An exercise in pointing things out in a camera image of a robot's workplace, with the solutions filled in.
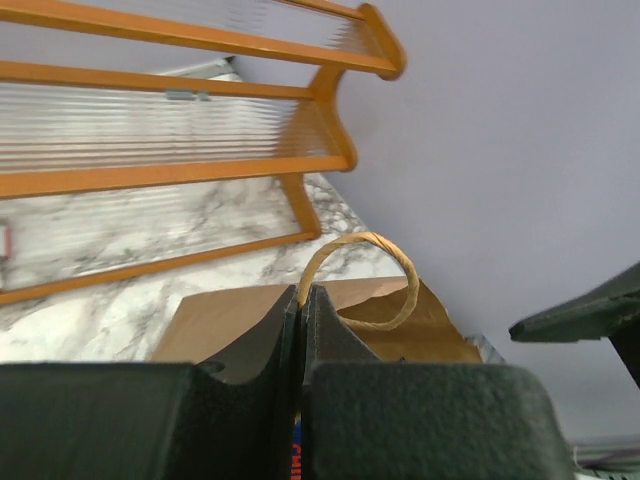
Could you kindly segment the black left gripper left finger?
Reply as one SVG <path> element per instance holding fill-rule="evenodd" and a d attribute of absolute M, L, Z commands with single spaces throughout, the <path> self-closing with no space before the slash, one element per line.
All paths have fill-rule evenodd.
<path fill-rule="evenodd" d="M 5 479 L 285 479 L 296 290 L 199 363 L 1 368 Z"/>

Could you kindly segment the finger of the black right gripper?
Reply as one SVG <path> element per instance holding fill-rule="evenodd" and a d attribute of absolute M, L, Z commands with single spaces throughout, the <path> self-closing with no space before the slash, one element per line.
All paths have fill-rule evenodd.
<path fill-rule="evenodd" d="M 610 337 L 639 320 L 639 264 L 586 294 L 525 318 L 509 329 L 521 343 L 575 343 Z"/>

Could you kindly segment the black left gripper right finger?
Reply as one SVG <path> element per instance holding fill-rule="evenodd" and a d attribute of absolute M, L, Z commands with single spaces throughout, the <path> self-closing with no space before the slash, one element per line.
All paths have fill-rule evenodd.
<path fill-rule="evenodd" d="M 327 290 L 302 308 L 307 479 L 570 479 L 551 400 L 502 364 L 384 362 Z"/>

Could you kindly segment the brown paper bag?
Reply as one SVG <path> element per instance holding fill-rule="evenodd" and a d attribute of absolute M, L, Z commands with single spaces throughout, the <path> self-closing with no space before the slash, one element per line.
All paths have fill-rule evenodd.
<path fill-rule="evenodd" d="M 445 307 L 419 279 L 411 260 L 391 241 L 352 233 L 321 247 L 305 267 L 295 299 L 309 301 L 316 272 L 344 245 L 368 243 L 393 257 L 403 278 L 341 280 L 324 283 L 336 322 L 319 328 L 319 356 L 325 361 L 380 359 L 411 363 L 478 364 L 478 349 L 451 323 Z M 259 323 L 282 296 L 282 285 L 200 293 L 182 299 L 158 346 L 154 362 L 199 363 L 243 336 L 236 358 L 262 361 L 275 344 L 271 328 Z"/>

